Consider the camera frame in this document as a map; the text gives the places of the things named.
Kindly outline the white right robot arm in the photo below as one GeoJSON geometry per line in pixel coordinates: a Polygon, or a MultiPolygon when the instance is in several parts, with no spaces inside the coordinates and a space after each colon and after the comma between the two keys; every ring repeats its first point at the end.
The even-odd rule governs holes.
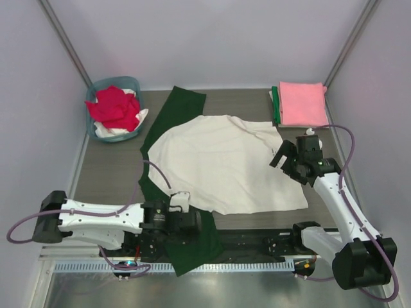
{"type": "Polygon", "coordinates": [[[317,135],[303,135],[296,142],[283,141],[270,166],[300,184],[310,185],[321,197],[337,225],[336,239],[317,223],[298,223],[289,238],[295,253],[311,250],[320,255],[344,290],[382,286],[393,278],[397,246],[368,222],[345,184],[335,159],[324,158],[317,135]]]}

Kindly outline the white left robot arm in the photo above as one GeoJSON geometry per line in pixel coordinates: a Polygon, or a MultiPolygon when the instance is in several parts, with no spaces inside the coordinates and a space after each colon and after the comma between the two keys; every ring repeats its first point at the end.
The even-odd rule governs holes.
{"type": "Polygon", "coordinates": [[[101,246],[108,257],[155,262],[166,244],[189,244],[201,230],[200,213],[189,205],[187,192],[122,207],[71,200],[53,191],[41,204],[32,239],[42,244],[81,241],[101,246]]]}

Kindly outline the white and green t-shirt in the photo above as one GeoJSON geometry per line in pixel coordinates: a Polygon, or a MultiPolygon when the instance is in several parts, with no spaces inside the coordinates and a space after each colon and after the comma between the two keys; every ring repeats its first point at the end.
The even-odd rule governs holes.
{"type": "MultiPolygon", "coordinates": [[[[217,234],[214,213],[307,209],[301,185],[269,166],[283,141],[277,129],[232,115],[206,116],[205,102],[205,94],[180,87],[170,92],[140,149],[144,198],[168,201],[174,192],[189,192],[201,215],[198,239],[206,243],[217,234]]],[[[209,263],[171,261],[177,276],[209,263]]]]}

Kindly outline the blue plastic laundry basket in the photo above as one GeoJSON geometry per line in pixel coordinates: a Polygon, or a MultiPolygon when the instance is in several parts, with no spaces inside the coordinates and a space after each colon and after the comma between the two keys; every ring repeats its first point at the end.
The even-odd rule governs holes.
{"type": "Polygon", "coordinates": [[[133,94],[140,104],[141,111],[137,114],[139,124],[133,132],[128,132],[127,130],[122,129],[114,129],[114,132],[112,132],[108,128],[105,128],[100,122],[96,122],[90,116],[89,111],[86,110],[85,118],[87,134],[91,139],[105,143],[121,142],[136,137],[143,128],[144,120],[148,115],[148,109],[144,107],[140,84],[137,79],[131,76],[117,76],[94,82],[87,89],[86,100],[96,103],[97,92],[99,90],[104,90],[111,85],[121,89],[125,94],[133,94]]]}

